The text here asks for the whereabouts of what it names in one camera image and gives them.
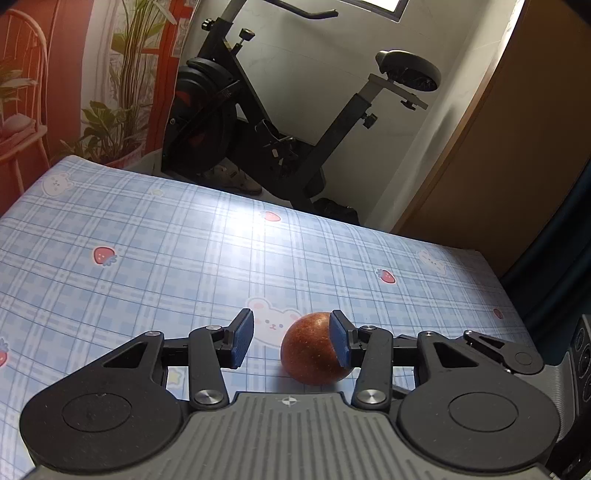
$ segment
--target curtain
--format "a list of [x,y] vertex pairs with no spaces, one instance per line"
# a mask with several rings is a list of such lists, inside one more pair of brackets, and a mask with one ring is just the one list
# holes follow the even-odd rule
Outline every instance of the curtain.
[[591,0],[566,0],[566,2],[591,25]]
[[546,363],[559,363],[591,313],[591,163],[501,284]]

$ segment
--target star print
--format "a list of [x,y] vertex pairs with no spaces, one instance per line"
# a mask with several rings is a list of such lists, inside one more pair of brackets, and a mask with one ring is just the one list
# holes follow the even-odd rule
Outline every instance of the star print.
[[168,369],[168,385],[181,385],[183,382],[183,374],[176,369]]

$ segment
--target plant pot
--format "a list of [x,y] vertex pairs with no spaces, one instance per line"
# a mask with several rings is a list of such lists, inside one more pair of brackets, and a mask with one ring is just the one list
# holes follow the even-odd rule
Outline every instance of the plant pot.
[[144,145],[144,143],[140,144],[138,148],[129,152],[127,155],[118,158],[117,160],[113,160],[112,162],[109,162],[105,165],[107,167],[118,168],[120,170],[129,170],[133,167],[133,165],[141,160]]

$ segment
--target handlebar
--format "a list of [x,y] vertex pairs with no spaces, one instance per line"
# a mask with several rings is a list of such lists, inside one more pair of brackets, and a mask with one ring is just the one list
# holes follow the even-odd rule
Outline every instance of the handlebar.
[[282,8],[283,10],[287,10],[293,14],[298,15],[299,17],[307,18],[308,20],[322,20],[323,18],[334,18],[338,17],[339,13],[336,10],[328,10],[326,12],[318,12],[312,14],[310,12],[306,12],[301,8],[294,7],[288,3],[285,3],[282,0],[265,0],[268,4],[275,5],[276,7]]

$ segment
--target apple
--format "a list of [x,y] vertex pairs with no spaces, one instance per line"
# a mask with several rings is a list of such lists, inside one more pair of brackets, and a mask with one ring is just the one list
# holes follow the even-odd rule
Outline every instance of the apple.
[[329,337],[329,312],[315,312],[296,320],[281,342],[281,364],[289,375],[307,385],[338,382],[351,369],[339,365]]

